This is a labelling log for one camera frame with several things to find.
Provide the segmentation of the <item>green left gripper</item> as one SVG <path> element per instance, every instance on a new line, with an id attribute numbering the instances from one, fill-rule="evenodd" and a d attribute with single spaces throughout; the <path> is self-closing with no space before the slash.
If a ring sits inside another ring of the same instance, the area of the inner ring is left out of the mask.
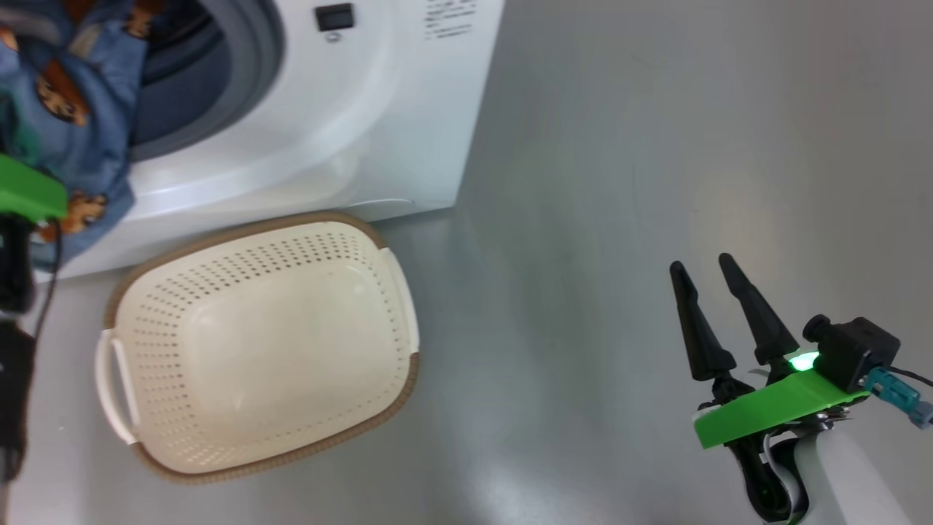
<path id="1" fill-rule="evenodd" d="M 24 219 L 64 219 L 66 186 L 7 154 L 0 154 L 0 214 Z"/>

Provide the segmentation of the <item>blue cartoon print garment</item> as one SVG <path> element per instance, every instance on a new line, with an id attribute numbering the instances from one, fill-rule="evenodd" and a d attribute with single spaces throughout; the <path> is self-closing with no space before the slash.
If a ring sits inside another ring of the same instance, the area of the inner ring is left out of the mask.
<path id="1" fill-rule="evenodd" d="M 86 252 L 136 202 L 130 136 L 165 9 L 166 0 L 0 0 L 0 153 L 68 194 L 66 218 L 32 235 L 39 270 Z"/>

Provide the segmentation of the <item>white front-load washing machine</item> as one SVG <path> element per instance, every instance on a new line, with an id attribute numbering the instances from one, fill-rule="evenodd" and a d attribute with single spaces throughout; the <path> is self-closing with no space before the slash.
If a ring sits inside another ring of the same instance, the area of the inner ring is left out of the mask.
<path id="1" fill-rule="evenodd" d="M 354 5 L 320 32 L 313 9 Z M 229 128 L 133 162 L 136 202 L 63 265 L 64 278 L 136 265 L 214 230 L 308 211 L 386 219 L 456 202 L 504 0 L 474 28 L 424 39 L 426 0 L 276 0 L 284 54 L 263 99 Z"/>

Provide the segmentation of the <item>cream perforated plastic laundry basket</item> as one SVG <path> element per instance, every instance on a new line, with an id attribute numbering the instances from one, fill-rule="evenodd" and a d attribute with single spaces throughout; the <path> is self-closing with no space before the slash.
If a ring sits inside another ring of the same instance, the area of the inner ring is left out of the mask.
<path id="1" fill-rule="evenodd" d="M 413 297 L 367 222 L 320 211 L 225 230 L 114 289 L 95 385 L 114 434 L 176 484 L 296 462 L 392 419 L 420 365 Z"/>

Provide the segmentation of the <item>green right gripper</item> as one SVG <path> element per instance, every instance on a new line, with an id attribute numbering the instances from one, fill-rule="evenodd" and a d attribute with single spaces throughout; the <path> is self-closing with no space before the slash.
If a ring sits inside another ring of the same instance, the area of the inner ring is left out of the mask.
<path id="1" fill-rule="evenodd" d="M 742 306 L 749 323 L 756 343 L 757 362 L 769 365 L 784 361 L 786 355 L 796 352 L 800 348 L 799 343 L 759 289 L 750 282 L 736 259 L 729 253 L 721 253 L 719 265 L 727 288 Z M 669 266 L 669 273 L 692 378 L 696 381 L 726 378 L 736 367 L 735 359 L 714 335 L 700 308 L 698 292 L 685 265 L 674 260 Z M 793 373 L 760 391 L 740 396 L 696 416 L 693 428 L 702 447 L 709 449 L 867 395 L 869 392 L 866 391 L 844 392 L 812 368 Z"/>

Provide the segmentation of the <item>black door lock socket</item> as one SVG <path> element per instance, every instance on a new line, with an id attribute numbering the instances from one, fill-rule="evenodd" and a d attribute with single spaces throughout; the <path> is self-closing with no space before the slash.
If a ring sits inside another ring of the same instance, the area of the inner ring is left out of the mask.
<path id="1" fill-rule="evenodd" d="M 356 26 L 354 5 L 350 2 L 323 4 L 323 6 L 314 7 L 313 13 L 320 32 L 337 32 Z"/>

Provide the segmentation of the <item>black text warning sticker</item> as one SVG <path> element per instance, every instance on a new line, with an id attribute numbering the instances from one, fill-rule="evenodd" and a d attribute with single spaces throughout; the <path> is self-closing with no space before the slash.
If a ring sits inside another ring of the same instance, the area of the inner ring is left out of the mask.
<path id="1" fill-rule="evenodd" d="M 426 0 L 424 39 L 449 39 L 472 31 L 479 0 Z"/>

